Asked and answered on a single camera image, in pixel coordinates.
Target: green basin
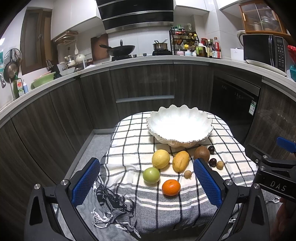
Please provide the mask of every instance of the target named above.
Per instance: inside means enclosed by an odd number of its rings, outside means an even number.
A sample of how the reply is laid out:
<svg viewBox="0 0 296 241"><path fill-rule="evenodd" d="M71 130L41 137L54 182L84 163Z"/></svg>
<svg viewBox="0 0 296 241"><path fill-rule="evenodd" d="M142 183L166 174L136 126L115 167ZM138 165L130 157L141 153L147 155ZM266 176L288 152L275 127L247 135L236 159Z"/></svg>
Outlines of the green basin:
<svg viewBox="0 0 296 241"><path fill-rule="evenodd" d="M47 75L45 75L45 76L42 76L42 77L36 79L36 80L31 84L31 89L35 89L35 88L37 88L37 87L39 87L39 86L41 86L41 85L43 85L43 84L45 84L45 83L47 83L47 82L49 82L49 81L54 80L54 74L55 74L55 72L50 73L50 74L47 74Z"/></svg>

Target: scalloped bowl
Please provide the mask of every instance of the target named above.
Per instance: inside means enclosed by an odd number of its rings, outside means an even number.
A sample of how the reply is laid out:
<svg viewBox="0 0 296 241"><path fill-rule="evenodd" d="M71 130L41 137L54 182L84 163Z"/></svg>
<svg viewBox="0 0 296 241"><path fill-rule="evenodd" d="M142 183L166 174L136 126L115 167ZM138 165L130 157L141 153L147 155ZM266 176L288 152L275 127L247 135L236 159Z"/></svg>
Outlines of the scalloped bowl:
<svg viewBox="0 0 296 241"><path fill-rule="evenodd" d="M169 108L160 107L147 117L147 128L160 143L171 147L189 148L205 141L213 130L212 119L206 112L199 112L186 105Z"/></svg>

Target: cutting board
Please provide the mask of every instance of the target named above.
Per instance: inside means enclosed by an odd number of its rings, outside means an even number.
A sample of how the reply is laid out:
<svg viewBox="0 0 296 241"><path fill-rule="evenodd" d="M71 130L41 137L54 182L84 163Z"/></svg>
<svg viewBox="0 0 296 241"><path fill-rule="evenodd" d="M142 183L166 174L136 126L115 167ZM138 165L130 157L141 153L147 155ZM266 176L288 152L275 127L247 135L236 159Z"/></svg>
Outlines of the cutting board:
<svg viewBox="0 0 296 241"><path fill-rule="evenodd" d="M102 34L100 37L91 38L91 53L93 61L110 57L110 55L107 53L107 49L101 48L100 44L108 46L108 34Z"/></svg>

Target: tablecloth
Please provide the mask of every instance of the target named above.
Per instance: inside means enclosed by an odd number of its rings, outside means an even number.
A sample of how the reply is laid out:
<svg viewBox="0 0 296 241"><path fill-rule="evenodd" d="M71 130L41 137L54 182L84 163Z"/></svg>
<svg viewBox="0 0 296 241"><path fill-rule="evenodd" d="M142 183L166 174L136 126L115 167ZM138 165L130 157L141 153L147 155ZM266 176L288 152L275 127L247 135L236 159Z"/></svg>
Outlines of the tablecloth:
<svg viewBox="0 0 296 241"><path fill-rule="evenodd" d="M193 154L197 146L172 148L159 143L147 129L146 117L150 115L151 112L134 114L116 125L110 148L101 159L101 171L94 183L104 214L94 210L93 225L115 223L139 237L141 233L156 230L201 225L215 213L216 206L210 204L198 177L193 173L190 179L185 179L182 173L176 173L172 168L173 156L186 150L191 156L186 170L193 171ZM222 119L208 112L207 117L213 119L214 129L202 145L214 145L215 154L210 158L222 160L225 164L222 170L215 167L213 170L223 179L250 186L256 174L256 165L247 158L244 147L236 141ZM152 167L152 155L158 149L168 151L170 163L160 169L160 181L150 185L144 182L142 173ZM176 179L181 184L180 193L174 197L162 194L162 184L168 179Z"/></svg>

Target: window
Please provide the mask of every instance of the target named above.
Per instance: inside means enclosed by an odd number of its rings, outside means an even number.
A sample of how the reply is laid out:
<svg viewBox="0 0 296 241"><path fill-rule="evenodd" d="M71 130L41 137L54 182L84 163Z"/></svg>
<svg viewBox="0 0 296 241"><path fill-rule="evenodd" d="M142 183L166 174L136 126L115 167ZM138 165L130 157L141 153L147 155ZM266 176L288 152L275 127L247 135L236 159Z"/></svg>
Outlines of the window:
<svg viewBox="0 0 296 241"><path fill-rule="evenodd" d="M57 48L50 40L50 11L26 10L20 37L22 74L47 67L46 60L57 64Z"/></svg>

